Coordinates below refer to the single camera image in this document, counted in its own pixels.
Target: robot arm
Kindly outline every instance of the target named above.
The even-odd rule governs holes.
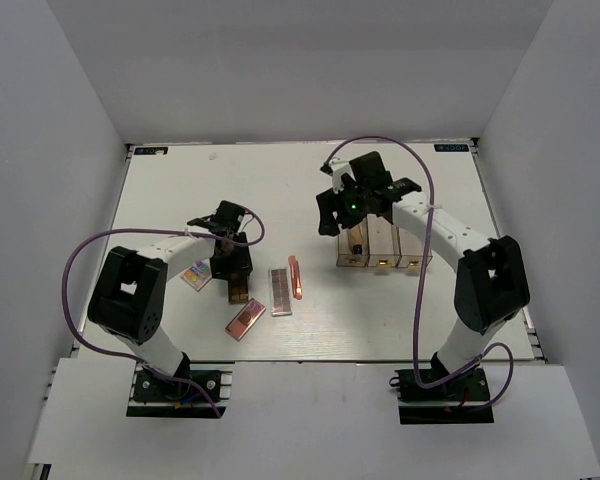
[[[223,201],[214,215],[189,225],[235,240],[244,214],[242,207]],[[230,263],[227,259],[241,249],[248,247],[189,236],[169,237],[138,251],[115,247],[100,272],[87,316],[151,367],[186,378],[189,358],[160,326],[167,282],[201,260],[217,257],[223,264]],[[129,285],[135,285],[135,291],[129,291]]]
[[[424,239],[428,197],[412,192],[392,205],[393,224]],[[517,243],[491,240],[435,208],[431,249],[456,272],[458,318],[432,364],[444,377],[480,355],[507,320],[529,301]]]
[[[331,189],[316,197],[320,235],[338,235],[341,227],[352,228],[374,214],[423,239],[429,208],[435,209],[431,247],[456,272],[458,313],[451,334],[431,360],[435,377],[445,377],[481,354],[502,325],[529,302],[514,239],[490,239],[430,206],[419,185],[408,178],[393,181],[377,152],[339,166],[332,182]]]

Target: white table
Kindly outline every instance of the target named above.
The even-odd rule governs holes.
[[[393,365],[237,363],[221,420],[126,418],[133,363],[63,359],[29,461],[53,480],[578,480],[600,475],[564,368],[518,367],[488,425],[400,425]],[[485,368],[493,390],[506,367]]]
[[[167,287],[163,327],[192,359],[351,360],[412,359],[411,333],[417,278],[395,270],[336,268],[335,240],[320,237],[316,194],[331,179],[318,169],[337,142],[253,145],[170,146],[163,156],[135,155],[115,217],[114,227],[182,229],[211,213],[223,200],[254,210],[264,221],[264,241],[251,247],[252,297],[269,306],[267,271],[300,262],[304,298],[293,301],[293,315],[266,313],[241,342],[224,327],[240,309],[228,305],[225,282],[212,281],[196,293],[179,278]],[[474,229],[495,235],[495,228],[470,153],[436,153],[430,144],[412,145],[429,165],[437,202]],[[387,144],[354,144],[342,159],[377,150],[394,178],[407,176],[426,186],[423,173],[405,151]],[[256,222],[247,227],[258,234]],[[159,237],[119,235],[108,248],[138,248]],[[448,335],[455,275],[434,256],[428,270],[420,329],[420,357],[429,359]],[[125,350],[120,342],[87,322],[86,337],[97,345]],[[510,321],[495,340],[510,345],[516,359],[532,359],[522,316]],[[84,351],[80,355],[92,355]],[[490,359],[502,358],[494,351]]]

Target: sticker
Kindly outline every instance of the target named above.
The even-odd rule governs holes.
[[[166,155],[169,147],[136,147],[134,155]]]
[[[464,143],[436,143],[433,145],[436,152],[468,152],[469,145]]]

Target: purple cable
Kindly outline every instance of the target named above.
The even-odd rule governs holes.
[[[396,145],[399,145],[400,147],[404,148],[405,150],[407,150],[411,155],[413,155],[413,157],[417,160],[417,162],[420,164],[420,166],[422,167],[422,170],[424,171],[425,176],[427,177],[427,183],[429,184],[429,203],[430,204],[434,204],[435,202],[435,188],[433,186],[433,177],[431,176],[431,172],[429,171],[429,168],[427,167],[427,164],[424,162],[424,160],[422,160],[422,158],[420,157],[420,155],[418,155],[418,153],[413,150],[411,147],[409,147],[407,144],[399,141],[399,140],[394,140],[393,138],[389,138],[389,137],[383,137],[383,136],[378,136],[378,135],[369,135],[369,136],[362,136],[362,137],[355,137],[349,140],[345,140],[344,142],[340,143],[332,152],[331,154],[327,157],[327,159],[324,162],[324,165],[328,166],[329,162],[333,159],[333,157],[336,155],[336,153],[338,153],[340,151],[340,149],[342,147],[344,147],[345,145],[348,145],[350,143],[353,142],[357,142],[358,140],[384,140],[386,142],[390,142],[390,143],[394,143]],[[433,229],[433,216],[434,216],[434,209],[433,208],[429,208],[429,212],[427,215],[427,226],[425,228],[425,236],[424,236],[424,248],[423,248],[423,252],[422,252],[422,258],[427,258],[429,256],[429,252],[431,251],[431,231]],[[421,268],[420,269],[420,278],[418,281],[418,292],[416,295],[416,305],[415,305],[415,312],[413,315],[413,374],[416,380],[416,383],[418,384],[418,386],[422,389],[428,390],[431,388],[435,388],[435,387],[439,387],[440,385],[453,380],[454,378],[458,377],[459,375],[461,375],[462,373],[466,372],[467,370],[473,368],[474,366],[476,366],[478,363],[480,363],[480,361],[482,360],[482,358],[489,353],[494,347],[496,346],[500,346],[503,347],[506,351],[507,354],[509,356],[509,378],[507,379],[507,381],[505,382],[504,387],[502,388],[502,390],[500,391],[500,393],[498,393],[498,395],[496,395],[493,399],[491,399],[489,402],[487,402],[486,404],[480,406],[480,407],[475,407],[475,408],[486,408],[488,406],[493,405],[496,401],[498,401],[502,395],[504,395],[505,390],[509,387],[509,384],[511,383],[511,378],[513,377],[513,353],[511,352],[511,349],[505,345],[504,343],[501,342],[495,342],[492,343],[491,345],[489,345],[484,352],[482,352],[480,355],[478,355],[476,358],[474,358],[473,360],[469,361],[468,363],[466,363],[465,365],[463,365],[462,367],[460,367],[459,369],[457,369],[456,371],[450,373],[449,375],[447,375],[446,377],[440,378],[434,382],[431,383],[424,383],[422,381],[422,375],[420,374],[420,366],[418,365],[418,350],[419,350],[419,333],[420,333],[420,317],[421,317],[421,313],[422,313],[422,300],[424,297],[424,285],[425,285],[425,278],[426,278],[426,273],[427,273],[427,269],[426,268]]]
[[[62,311],[64,313],[64,319],[67,322],[67,326],[69,327],[69,330],[71,331],[71,333],[73,334],[75,339],[80,344],[87,347],[89,350],[93,350],[94,352],[101,353],[103,355],[108,355],[111,357],[128,358],[130,360],[134,360],[134,361],[140,363],[146,370],[148,370],[149,372],[151,372],[153,375],[155,375],[158,378],[161,378],[163,380],[170,381],[170,382],[184,383],[186,385],[189,385],[190,387],[195,388],[196,390],[198,390],[200,392],[200,394],[202,394],[202,396],[205,398],[205,400],[209,403],[209,405],[213,409],[216,416],[218,418],[220,418],[222,415],[220,414],[218,407],[216,407],[215,403],[213,403],[213,400],[211,399],[209,394],[193,380],[165,375],[164,373],[156,370],[155,368],[152,368],[152,367],[146,365],[146,362],[140,357],[137,357],[130,353],[114,352],[112,350],[106,350],[104,348],[97,347],[96,345],[93,345],[92,343],[85,340],[84,337],[80,334],[80,332],[76,328],[75,324],[73,323],[73,318],[71,317],[71,311],[69,310],[69,294],[68,294],[69,272],[71,271],[73,262],[75,261],[78,254],[87,245],[93,243],[94,241],[96,241],[102,237],[108,237],[110,235],[116,235],[118,233],[150,233],[150,234],[157,234],[157,235],[171,235],[171,236],[182,236],[182,237],[189,235],[189,236],[198,237],[198,238],[210,238],[210,239],[214,239],[214,240],[221,240],[223,242],[229,243],[231,245],[235,245],[237,247],[248,247],[251,245],[255,245],[256,243],[259,243],[260,241],[262,241],[262,239],[264,238],[264,234],[265,234],[264,223],[262,223],[262,220],[260,219],[260,217],[258,217],[255,213],[253,213],[248,208],[245,208],[245,211],[247,214],[251,215],[258,222],[258,224],[260,225],[260,230],[261,230],[260,236],[256,240],[253,240],[253,241],[247,242],[247,243],[236,242],[234,240],[220,237],[218,235],[213,235],[211,233],[202,233],[202,232],[201,233],[197,233],[197,232],[186,233],[181,230],[158,230],[158,229],[151,229],[151,228],[116,228],[113,230],[106,230],[104,232],[96,233],[95,235],[92,235],[91,237],[84,240],[80,245],[78,245],[76,247],[76,249],[73,252],[71,252],[71,255],[69,255],[69,259],[67,260],[67,263],[64,266],[64,271],[62,272]]]

